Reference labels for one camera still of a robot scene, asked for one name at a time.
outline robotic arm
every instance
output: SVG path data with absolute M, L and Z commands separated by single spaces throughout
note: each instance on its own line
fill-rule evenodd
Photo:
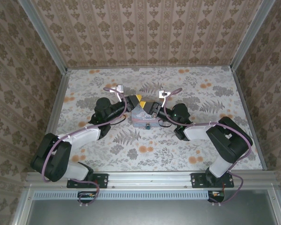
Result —
M 117 86 L 117 90 L 119 89 L 122 90 L 123 86 Z M 120 116 L 125 108 L 125 103 L 119 96 L 118 98 L 120 101 L 113 105 L 106 97 L 98 99 L 95 106 L 95 113 L 92 115 L 89 124 L 102 124 L 112 121 Z M 127 102 L 126 112 L 130 112 L 139 104 L 141 95 L 127 96 L 125 99 Z M 45 176 L 53 182 L 60 180 L 62 177 L 76 180 L 92 180 L 91 176 L 93 174 L 93 170 L 90 167 L 82 163 L 69 162 L 71 149 L 78 149 L 89 142 L 105 137 L 110 128 L 110 124 L 92 129 L 85 127 L 84 131 L 78 132 L 77 134 L 71 136 L 67 134 L 54 135 L 48 133 L 41 141 L 37 152 L 30 163 L 30 166 L 41 173 L 45 159 L 48 156 L 50 149 L 58 139 L 68 136 L 62 140 L 53 150 L 53 154 L 50 156 L 45 168 Z
M 166 99 L 169 92 L 160 91 L 160 98 Z M 174 122 L 181 124 L 192 124 L 189 120 L 190 114 L 187 107 L 183 103 L 176 104 L 172 109 L 166 108 L 168 117 L 172 120 L 169 121 L 164 113 L 164 102 L 140 102 L 140 106 L 143 110 L 152 115 L 152 117 L 158 117 L 163 121 L 176 125 Z M 252 139 L 229 117 L 223 117 L 218 121 L 219 124 L 226 125 L 239 133 L 241 133 L 250 143 L 253 145 Z M 222 187 L 222 179 L 224 176 L 229 176 L 227 170 L 248 150 L 246 141 L 230 131 L 218 125 L 206 126 L 180 126 L 176 125 L 174 130 L 176 137 L 182 141 L 190 141 L 194 139 L 207 139 L 211 140 L 215 148 L 217 149 L 219 156 L 205 171 L 205 174 L 201 174 L 196 179 L 196 183 L 193 182 L 193 187 L 198 184 L 199 187 Z

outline floral tablecloth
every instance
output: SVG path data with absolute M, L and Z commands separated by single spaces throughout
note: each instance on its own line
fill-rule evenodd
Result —
M 94 113 L 97 99 L 117 102 L 114 93 L 103 87 L 124 85 L 125 95 L 141 94 L 144 100 L 158 101 L 158 90 L 183 91 L 169 99 L 172 108 L 185 103 L 196 123 L 217 121 L 229 116 L 250 136 L 251 131 L 234 83 L 225 67 L 158 67 L 72 70 L 62 106 L 57 134 L 83 127 Z M 205 170 L 218 156 L 210 140 L 183 142 L 170 128 L 134 128 L 131 113 L 111 127 L 107 136 L 71 151 L 71 160 L 95 171 L 185 171 Z M 255 145 L 252 154 L 235 169 L 262 169 Z

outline patterned wallpaper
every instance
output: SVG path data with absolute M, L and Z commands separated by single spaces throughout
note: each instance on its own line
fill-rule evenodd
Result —
M 277 0 L 237 69 L 267 166 L 281 187 L 281 0 Z
M 33 0 L 68 67 L 229 64 L 261 0 Z
M 60 73 L 22 7 L 0 0 L 0 225 L 12 219 Z

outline purple cable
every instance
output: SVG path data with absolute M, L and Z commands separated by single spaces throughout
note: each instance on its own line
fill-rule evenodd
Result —
M 97 127 L 100 127 L 100 126 L 104 126 L 104 125 L 110 124 L 110 123 L 112 123 L 113 121 L 115 121 L 115 120 L 121 118 L 122 115 L 124 115 L 124 113 L 126 112 L 126 109 L 127 109 L 127 101 L 126 101 L 124 95 L 123 95 L 121 92 L 117 91 L 116 89 L 106 88 L 106 87 L 103 88 L 103 90 L 105 90 L 105 91 L 112 90 L 112 91 L 118 93 L 118 94 L 121 96 L 121 98 L 123 99 L 123 101 L 124 101 L 124 103 L 125 103 L 125 107 L 124 107 L 123 112 L 121 113 L 121 115 L 120 115 L 119 117 L 114 118 L 114 119 L 111 120 L 111 121 L 108 121 L 108 122 L 106 122 L 106 123 L 101 123 L 101 124 L 98 124 L 98 125 L 91 125 L 91 126 L 88 126 L 88 127 L 83 127 L 83 128 L 81 128 L 81 129 L 79 129 L 79 130 L 76 130 L 76 131 L 74 131 L 74 132 L 72 132 L 72 133 L 70 133 L 70 134 L 68 134 L 68 135 L 66 135 L 66 136 L 64 136 L 64 137 L 62 137 L 62 138 L 60 138 L 60 139 L 58 139 L 58 140 L 56 141 L 56 143 L 55 143 L 55 144 L 52 146 L 52 148 L 50 149 L 50 151 L 49 151 L 49 153 L 48 153 L 48 155 L 47 155 L 47 158 L 46 158 L 46 160 L 45 160 L 45 162 L 44 162 L 44 165 L 43 165 L 43 169 L 42 169 L 42 179 L 43 179 L 44 182 L 46 182 L 46 183 L 50 182 L 50 180 L 46 180 L 46 178 L 45 178 L 45 170 L 46 170 L 46 167 L 47 167 L 47 164 L 48 164 L 48 161 L 49 161 L 49 158 L 50 158 L 52 152 L 54 151 L 54 149 L 56 148 L 56 146 L 57 146 L 62 140 L 68 138 L 69 136 L 75 135 L 75 134 L 77 134 L 77 133 L 79 133 L 79 132 L 81 132 L 81 131 L 84 131 L 85 129 L 93 129 L 93 128 L 97 128 Z
M 100 192 L 100 187 L 99 187 L 99 185 L 98 185 L 97 183 L 95 183 L 95 182 L 92 182 L 92 181 L 83 181 L 83 180 L 76 180 L 76 179 L 71 179 L 71 180 L 73 180 L 73 181 L 75 181 L 75 182 L 78 182 L 78 183 L 94 184 L 94 185 L 96 186 L 96 188 L 97 188 L 96 195 L 95 195 L 95 197 L 94 197 L 89 203 L 82 203 L 82 202 L 81 202 L 81 197 L 82 197 L 83 195 L 86 195 L 87 193 L 81 193 L 81 194 L 79 195 L 79 198 L 78 198 L 78 202 L 80 203 L 80 205 L 86 205 L 86 204 L 90 205 L 90 204 L 94 203 L 94 201 L 95 201 L 95 200 L 97 199 L 97 197 L 99 196 L 99 192 Z
M 226 129 L 228 129 L 228 130 L 231 130 L 232 132 L 234 132 L 234 133 L 236 133 L 237 135 L 239 135 L 241 138 L 244 139 L 244 141 L 247 143 L 247 145 L 248 145 L 248 147 L 249 147 L 248 152 L 247 152 L 244 156 L 240 157 L 240 158 L 228 169 L 228 173 L 231 174 L 232 176 L 235 176 L 235 177 L 239 178 L 239 179 L 241 180 L 241 184 L 239 185 L 239 187 L 238 187 L 238 189 L 236 190 L 236 192 L 232 195 L 232 197 L 230 197 L 230 198 L 229 198 L 228 200 L 226 200 L 226 201 L 221 202 L 221 204 L 222 204 L 222 203 L 227 203 L 227 202 L 229 202 L 232 198 L 234 198 L 234 197 L 236 196 L 236 194 L 240 191 L 240 189 L 242 188 L 242 186 L 243 186 L 243 184 L 244 184 L 243 178 L 241 178 L 240 176 L 238 176 L 238 175 L 236 175 L 236 174 L 231 173 L 229 170 L 231 170 L 239 160 L 242 160 L 242 159 L 248 157 L 248 155 L 251 154 L 251 152 L 252 152 L 251 144 L 250 144 L 250 142 L 248 141 L 248 139 L 247 139 L 244 135 L 242 135 L 241 133 L 239 133 L 237 130 L 235 130 L 235 129 L 233 129 L 233 128 L 227 126 L 227 125 L 221 124 L 221 123 L 210 122 L 210 123 L 182 124 L 182 123 L 177 123 L 177 122 L 173 121 L 173 120 L 168 116 L 168 114 L 167 114 L 167 112 L 166 112 L 166 105 L 167 105 L 167 102 L 168 102 L 169 97 L 171 97 L 172 95 L 176 95 L 176 94 L 180 93 L 181 91 L 182 91 L 182 88 L 178 88 L 178 89 L 174 90 L 173 92 L 171 92 L 171 93 L 168 95 L 168 97 L 165 99 L 164 106 L 163 106 L 163 111 L 164 111 L 164 114 L 165 114 L 166 118 L 167 118 L 170 122 L 172 122 L 172 123 L 174 123 L 174 124 L 177 124 L 177 125 L 180 125 L 180 126 L 185 126 L 185 127 L 188 127 L 188 128 L 189 128 L 189 127 L 194 127 L 194 126 L 218 125 L 218 126 L 221 126 L 221 127 L 223 127 L 223 128 L 226 128 Z
M 225 201 L 223 201 L 223 202 L 218 202 L 218 201 L 215 200 L 214 198 L 209 197 L 209 199 L 211 199 L 211 200 L 214 201 L 215 203 L 225 204 L 225 203 L 227 203 L 227 202 L 230 202 L 231 199 L 234 198 L 234 197 L 238 194 L 238 192 L 240 191 L 240 189 L 242 188 L 242 186 L 243 186 L 243 184 L 244 184 L 244 180 L 243 180 L 242 177 L 240 177 L 240 176 L 238 176 L 238 175 L 236 175 L 236 174 L 234 174 L 234 173 L 231 173 L 230 171 L 228 171 L 228 173 L 229 173 L 230 175 L 232 175 L 232 176 L 235 176 L 235 177 L 239 178 L 239 179 L 241 180 L 241 183 L 240 183 L 238 189 L 236 190 L 236 192 L 235 192 L 229 199 L 227 199 L 227 200 L 225 200 Z

